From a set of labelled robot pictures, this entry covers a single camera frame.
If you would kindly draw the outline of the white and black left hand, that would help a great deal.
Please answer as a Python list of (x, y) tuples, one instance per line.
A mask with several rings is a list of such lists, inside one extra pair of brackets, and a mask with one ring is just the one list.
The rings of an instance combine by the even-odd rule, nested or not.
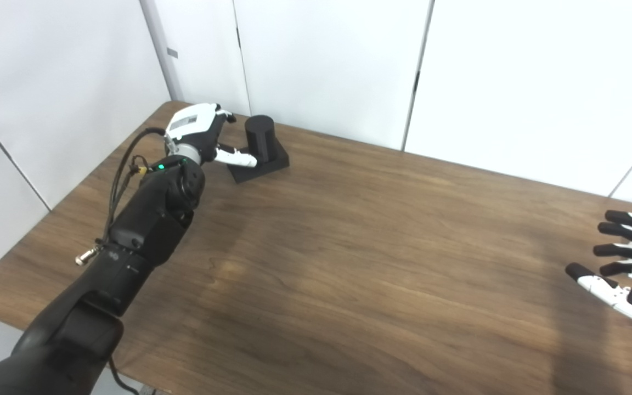
[(165, 128), (166, 156), (178, 155), (199, 165), (218, 161), (226, 165), (253, 168), (257, 159), (240, 150), (219, 143), (225, 123), (236, 117), (218, 103), (201, 103), (176, 112)]

